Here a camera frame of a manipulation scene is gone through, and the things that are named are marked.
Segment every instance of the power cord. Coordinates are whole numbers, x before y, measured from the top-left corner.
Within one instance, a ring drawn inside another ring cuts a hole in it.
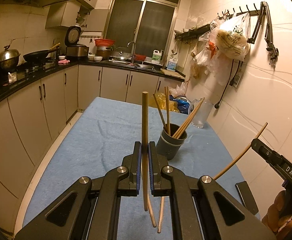
[[[228,79],[228,82],[227,82],[227,84],[226,84],[226,86],[225,86],[225,89],[224,89],[224,91],[223,91],[223,94],[221,95],[221,98],[220,98],[220,100],[218,101],[218,103],[215,104],[215,108],[216,108],[216,109],[219,108],[219,105],[220,105],[220,103],[221,103],[221,100],[222,100],[222,98],[223,98],[223,96],[224,96],[224,93],[225,93],[227,87],[228,87],[228,84],[229,84],[229,82],[230,82],[230,78],[231,78],[231,73],[232,73],[232,71],[233,71],[233,63],[231,64],[231,70],[230,70],[229,79]]]

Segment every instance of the frying pan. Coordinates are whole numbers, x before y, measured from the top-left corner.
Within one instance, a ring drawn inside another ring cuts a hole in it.
[[[25,61],[30,62],[30,63],[35,63],[35,64],[41,64],[45,58],[48,56],[49,53],[53,52],[54,49],[59,46],[61,43],[58,43],[51,47],[50,49],[46,50],[40,50],[40,51],[35,51],[32,53],[28,53],[23,56]]]

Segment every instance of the pot lid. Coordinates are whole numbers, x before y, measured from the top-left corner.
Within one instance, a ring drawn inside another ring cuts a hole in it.
[[[17,49],[9,49],[10,45],[4,47],[4,51],[0,52],[0,62],[11,58],[19,57],[21,54]]]
[[[79,36],[81,33],[80,25],[70,26],[66,32],[65,45],[67,47],[75,46],[79,41]]]

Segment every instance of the blue towel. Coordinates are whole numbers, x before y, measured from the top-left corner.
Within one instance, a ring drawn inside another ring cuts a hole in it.
[[[170,112],[171,123],[181,125],[186,117],[185,114]],[[27,208],[23,226],[81,176],[94,179],[120,166],[123,157],[133,153],[134,142],[141,141],[141,119],[142,107],[139,105],[96,98],[74,124],[48,164]],[[161,131],[158,110],[150,107],[149,141],[157,143]],[[190,125],[186,131],[188,138],[175,158],[169,161],[171,166],[199,178],[216,175],[233,160],[207,123],[202,129]],[[218,183],[240,201],[235,183],[243,180],[239,169],[234,166],[218,179]],[[160,198],[150,194],[150,199],[158,223]],[[149,213],[143,209],[142,187],[138,197],[122,197],[118,239],[173,239],[169,198],[165,198],[164,220],[161,234],[158,234]]]

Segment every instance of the wooden stick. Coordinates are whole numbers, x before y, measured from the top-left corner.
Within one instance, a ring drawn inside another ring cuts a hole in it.
[[[263,130],[266,128],[267,125],[268,125],[268,123],[265,122],[265,124],[263,125],[263,127],[261,128],[261,130],[255,136],[255,139],[257,139],[261,135],[261,133],[263,132]],[[241,159],[241,157],[250,149],[250,147],[251,147],[251,143],[249,145],[247,145],[247,147],[237,156],[237,158],[235,158],[227,167],[225,167],[221,172],[219,172],[218,175],[216,175],[214,177],[214,180],[218,179],[226,171],[228,171],[233,165],[235,165],[236,162],[239,161]]]
[[[184,121],[184,123],[179,127],[179,129],[174,134],[175,139],[179,139],[180,136],[184,133],[184,131],[187,129],[195,115],[197,114],[199,108],[201,107],[202,103],[204,102],[205,98],[202,98],[199,102],[199,104],[195,107],[195,109],[192,111],[192,113],[187,117],[187,119]]]
[[[153,215],[153,207],[151,206],[149,195],[148,195],[148,210],[149,210],[151,222],[153,223],[153,227],[156,227],[157,226],[156,219],[155,219],[155,216]]]
[[[169,118],[169,87],[165,87],[166,112],[167,112],[167,134],[170,136],[170,118]]]
[[[142,94],[142,180],[144,210],[148,211],[148,92]]]
[[[162,220],[164,218],[164,204],[165,204],[165,197],[161,197],[159,221],[158,221],[158,229],[157,229],[157,233],[159,233],[159,234],[161,233]]]
[[[162,125],[164,126],[164,129],[167,132],[167,126],[166,126],[166,123],[165,123],[165,119],[164,119],[164,116],[162,115],[162,112],[161,112],[161,109],[159,107],[159,104],[158,104],[158,101],[157,101],[157,98],[156,98],[155,94],[153,94],[153,98],[155,99],[155,102],[156,102],[156,105],[157,105],[157,109],[158,109],[158,112],[159,112],[159,115],[160,115],[160,118],[161,118],[161,121],[162,121]]]

